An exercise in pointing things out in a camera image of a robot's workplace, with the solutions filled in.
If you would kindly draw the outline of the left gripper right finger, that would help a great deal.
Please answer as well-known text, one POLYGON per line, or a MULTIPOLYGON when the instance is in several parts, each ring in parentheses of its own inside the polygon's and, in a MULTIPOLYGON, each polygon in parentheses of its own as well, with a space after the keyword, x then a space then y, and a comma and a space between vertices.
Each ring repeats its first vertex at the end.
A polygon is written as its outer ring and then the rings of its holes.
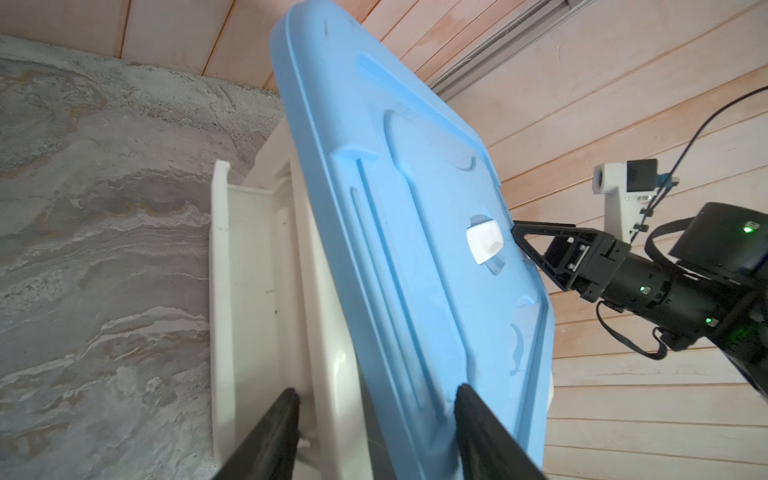
POLYGON ((545 479, 469 384, 462 384, 457 390, 454 416, 466 480, 545 479))

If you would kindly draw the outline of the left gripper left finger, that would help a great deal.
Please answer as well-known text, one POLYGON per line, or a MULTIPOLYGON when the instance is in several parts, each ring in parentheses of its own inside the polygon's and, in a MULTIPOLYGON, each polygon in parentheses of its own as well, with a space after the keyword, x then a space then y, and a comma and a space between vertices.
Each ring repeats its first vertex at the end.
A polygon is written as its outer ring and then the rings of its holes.
POLYGON ((300 398, 284 390, 214 480, 291 479, 299 441, 300 398))

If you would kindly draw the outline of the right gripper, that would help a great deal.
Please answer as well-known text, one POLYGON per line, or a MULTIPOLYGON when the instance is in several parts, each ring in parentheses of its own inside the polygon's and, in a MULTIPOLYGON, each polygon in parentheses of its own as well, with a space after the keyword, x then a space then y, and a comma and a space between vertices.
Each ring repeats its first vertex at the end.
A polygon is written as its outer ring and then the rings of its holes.
POLYGON ((767 216, 709 202, 691 218, 657 227, 644 256, 621 253, 611 274, 580 274, 600 232, 516 221, 512 237, 563 291, 628 310, 657 328, 673 351, 708 339, 761 395, 767 393, 767 216), (529 236, 549 243, 537 250, 529 236))

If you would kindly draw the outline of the white plastic storage bin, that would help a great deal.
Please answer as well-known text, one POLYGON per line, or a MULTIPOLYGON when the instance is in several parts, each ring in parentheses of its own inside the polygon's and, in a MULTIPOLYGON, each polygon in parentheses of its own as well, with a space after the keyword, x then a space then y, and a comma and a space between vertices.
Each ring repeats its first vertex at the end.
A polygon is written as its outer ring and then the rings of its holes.
POLYGON ((241 184, 229 171, 215 163, 209 233, 219 470, 293 388, 300 416, 291 479, 369 479, 356 354, 288 123, 279 122, 241 184))

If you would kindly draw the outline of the blue plastic bin lid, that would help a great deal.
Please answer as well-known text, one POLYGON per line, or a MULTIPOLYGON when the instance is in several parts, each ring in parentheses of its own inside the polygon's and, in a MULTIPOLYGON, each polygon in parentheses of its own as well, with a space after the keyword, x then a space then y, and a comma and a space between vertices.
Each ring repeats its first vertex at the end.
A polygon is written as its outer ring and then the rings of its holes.
POLYGON ((334 2, 291 7, 270 53, 397 476, 461 477, 463 384, 540 465, 555 315, 483 141, 334 2))

